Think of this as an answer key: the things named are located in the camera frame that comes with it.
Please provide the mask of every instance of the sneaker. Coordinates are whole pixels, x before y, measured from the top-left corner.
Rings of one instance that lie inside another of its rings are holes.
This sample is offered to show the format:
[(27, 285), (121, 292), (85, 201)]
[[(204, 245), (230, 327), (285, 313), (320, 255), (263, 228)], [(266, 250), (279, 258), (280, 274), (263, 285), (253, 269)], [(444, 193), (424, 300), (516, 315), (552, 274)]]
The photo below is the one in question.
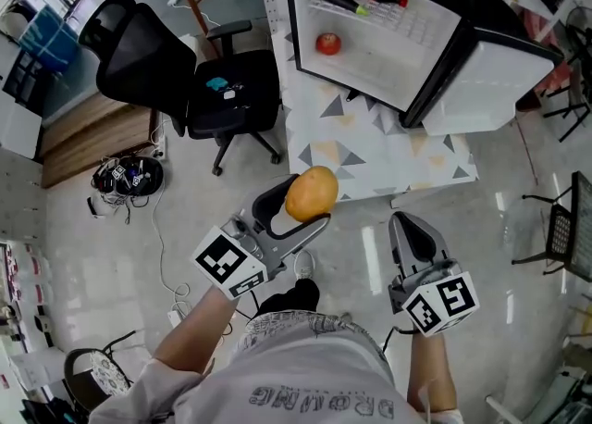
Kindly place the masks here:
[(294, 257), (294, 274), (297, 280), (311, 280), (315, 274), (315, 258), (307, 250), (301, 250)]

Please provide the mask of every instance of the small blue item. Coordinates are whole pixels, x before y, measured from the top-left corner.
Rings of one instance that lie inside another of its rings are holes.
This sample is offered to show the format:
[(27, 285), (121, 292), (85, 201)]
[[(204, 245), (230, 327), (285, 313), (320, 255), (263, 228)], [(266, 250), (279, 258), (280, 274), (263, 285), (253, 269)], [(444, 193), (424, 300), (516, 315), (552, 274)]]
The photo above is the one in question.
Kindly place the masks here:
[(221, 77), (214, 77), (212, 80), (210, 80), (206, 85), (207, 88), (211, 88), (212, 90), (215, 90), (216, 92), (219, 92), (220, 90), (222, 90), (223, 88), (228, 87), (228, 82), (225, 81), (223, 78)]
[(78, 52), (78, 36), (49, 6), (39, 11), (18, 45), (53, 72), (64, 72)]

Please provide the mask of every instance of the red apple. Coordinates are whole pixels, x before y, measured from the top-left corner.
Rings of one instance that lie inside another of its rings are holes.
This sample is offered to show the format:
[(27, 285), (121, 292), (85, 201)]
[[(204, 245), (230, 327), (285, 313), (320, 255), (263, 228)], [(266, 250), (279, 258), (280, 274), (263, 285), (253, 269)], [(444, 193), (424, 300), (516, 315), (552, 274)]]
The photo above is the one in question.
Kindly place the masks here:
[(326, 56), (334, 56), (341, 49), (341, 39), (337, 34), (325, 32), (316, 38), (316, 50)]

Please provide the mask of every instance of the black mini fridge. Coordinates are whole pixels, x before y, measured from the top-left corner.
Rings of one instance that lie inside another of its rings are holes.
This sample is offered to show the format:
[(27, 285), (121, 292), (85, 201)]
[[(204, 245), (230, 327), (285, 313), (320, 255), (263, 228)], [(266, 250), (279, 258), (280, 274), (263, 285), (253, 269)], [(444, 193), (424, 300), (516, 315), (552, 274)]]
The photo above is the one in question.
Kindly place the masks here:
[[(429, 134), (492, 131), (561, 62), (502, 0), (288, 0), (297, 69)], [(340, 47), (319, 50), (321, 34)]]

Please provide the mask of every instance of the wooden platform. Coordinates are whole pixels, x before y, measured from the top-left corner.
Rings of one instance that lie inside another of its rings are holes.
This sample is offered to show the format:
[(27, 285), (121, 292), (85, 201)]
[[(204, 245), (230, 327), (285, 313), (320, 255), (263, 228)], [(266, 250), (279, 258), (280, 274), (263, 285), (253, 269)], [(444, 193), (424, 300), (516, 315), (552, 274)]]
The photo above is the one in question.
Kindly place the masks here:
[(52, 124), (42, 139), (42, 186), (98, 166), (105, 156), (151, 144), (153, 111), (96, 94)]

